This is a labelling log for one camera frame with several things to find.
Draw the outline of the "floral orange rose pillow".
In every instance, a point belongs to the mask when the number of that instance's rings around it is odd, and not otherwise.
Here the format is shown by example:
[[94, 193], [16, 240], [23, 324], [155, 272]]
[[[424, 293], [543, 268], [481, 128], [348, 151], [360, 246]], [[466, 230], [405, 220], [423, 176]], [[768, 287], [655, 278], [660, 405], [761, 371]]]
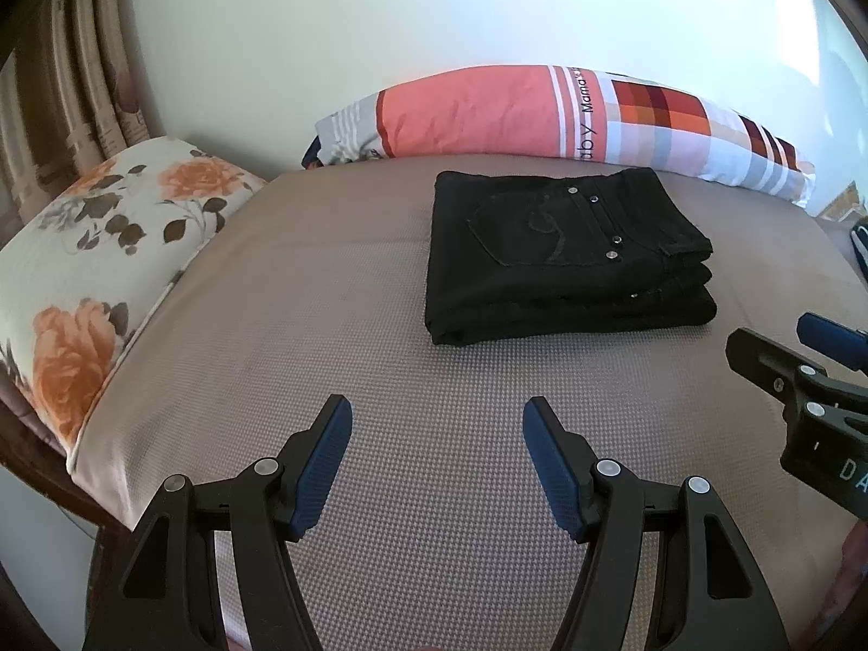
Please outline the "floral orange rose pillow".
[[65, 454], [178, 275], [265, 185], [182, 139], [147, 139], [4, 245], [3, 371]]

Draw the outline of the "black denim pants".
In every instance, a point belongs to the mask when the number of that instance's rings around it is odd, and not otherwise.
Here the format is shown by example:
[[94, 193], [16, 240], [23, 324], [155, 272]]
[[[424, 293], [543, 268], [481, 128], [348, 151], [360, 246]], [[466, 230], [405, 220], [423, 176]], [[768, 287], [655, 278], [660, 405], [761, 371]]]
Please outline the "black denim pants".
[[424, 321], [446, 346], [703, 326], [712, 242], [653, 170], [547, 178], [445, 170]]

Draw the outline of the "coral patchwork bolster pillow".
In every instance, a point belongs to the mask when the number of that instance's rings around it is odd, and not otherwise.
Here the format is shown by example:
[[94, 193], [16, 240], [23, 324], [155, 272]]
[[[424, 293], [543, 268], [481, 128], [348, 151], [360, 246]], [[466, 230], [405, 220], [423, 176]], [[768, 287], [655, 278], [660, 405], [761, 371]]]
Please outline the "coral patchwork bolster pillow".
[[473, 66], [384, 88], [318, 120], [302, 165], [454, 155], [640, 166], [799, 207], [815, 188], [793, 144], [736, 110], [577, 66]]

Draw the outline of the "beige woven bed sheet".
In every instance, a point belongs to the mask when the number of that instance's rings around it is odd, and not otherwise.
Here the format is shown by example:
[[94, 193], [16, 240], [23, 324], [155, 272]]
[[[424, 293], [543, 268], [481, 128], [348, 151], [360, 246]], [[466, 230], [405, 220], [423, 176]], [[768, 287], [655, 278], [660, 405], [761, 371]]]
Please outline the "beige woven bed sheet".
[[860, 328], [866, 291], [787, 201], [666, 176], [712, 242], [702, 328], [437, 346], [424, 325], [436, 176], [581, 176], [523, 157], [290, 172], [232, 215], [145, 326], [82, 430], [72, 475], [134, 525], [166, 477], [238, 475], [333, 394], [352, 439], [290, 550], [328, 649], [546, 649], [584, 553], [554, 523], [521, 432], [549, 400], [644, 479], [712, 483], [790, 636], [820, 613], [853, 520], [781, 469], [780, 405], [730, 371], [740, 326], [794, 346], [806, 311]]

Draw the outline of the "pile of striped clothes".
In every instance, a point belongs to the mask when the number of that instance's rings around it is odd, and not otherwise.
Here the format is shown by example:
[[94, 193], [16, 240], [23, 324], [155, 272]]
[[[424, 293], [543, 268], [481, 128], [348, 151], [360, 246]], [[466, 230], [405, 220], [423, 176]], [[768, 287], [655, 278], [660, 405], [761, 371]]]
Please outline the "pile of striped clothes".
[[859, 219], [849, 231], [856, 261], [864, 275], [868, 273], [868, 218]]

